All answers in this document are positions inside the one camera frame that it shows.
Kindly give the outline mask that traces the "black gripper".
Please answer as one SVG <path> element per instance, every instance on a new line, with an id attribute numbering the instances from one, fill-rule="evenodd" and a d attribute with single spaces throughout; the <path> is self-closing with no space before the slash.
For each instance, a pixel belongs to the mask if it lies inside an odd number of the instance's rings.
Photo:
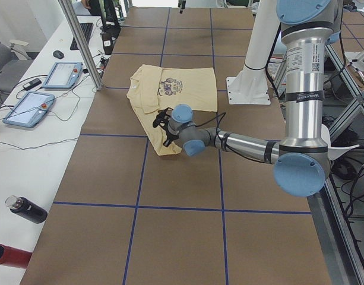
<path id="1" fill-rule="evenodd" d="M 163 146 L 165 146 L 165 147 L 170 146 L 170 144 L 173 141 L 179 139 L 179 137 L 177 135 L 171 133 L 168 129 L 171 115 L 168 114 L 167 112 L 170 110 L 173 110 L 173 109 L 170 107 L 167 107 L 166 109 L 158 111 L 158 114 L 156 115 L 156 118 L 153 121 L 153 128 L 157 128 L 159 126 L 166 133 L 166 139 L 165 139 L 165 142 L 163 143 Z"/>

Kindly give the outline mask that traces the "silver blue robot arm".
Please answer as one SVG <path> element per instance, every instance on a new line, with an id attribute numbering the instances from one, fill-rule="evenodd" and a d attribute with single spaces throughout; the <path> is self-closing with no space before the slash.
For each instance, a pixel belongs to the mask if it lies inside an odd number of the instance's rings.
<path id="1" fill-rule="evenodd" d="M 281 41 L 286 55 L 286 134 L 265 141 L 219 128 L 200 129 L 192 109 L 180 104 L 158 113 L 154 127 L 166 132 L 165 146 L 180 140 L 189 156 L 208 146 L 274 166 L 274 179 L 285 192 L 308 197 L 329 175 L 328 145 L 321 136 L 325 45 L 341 28 L 341 1 L 277 1 Z"/>

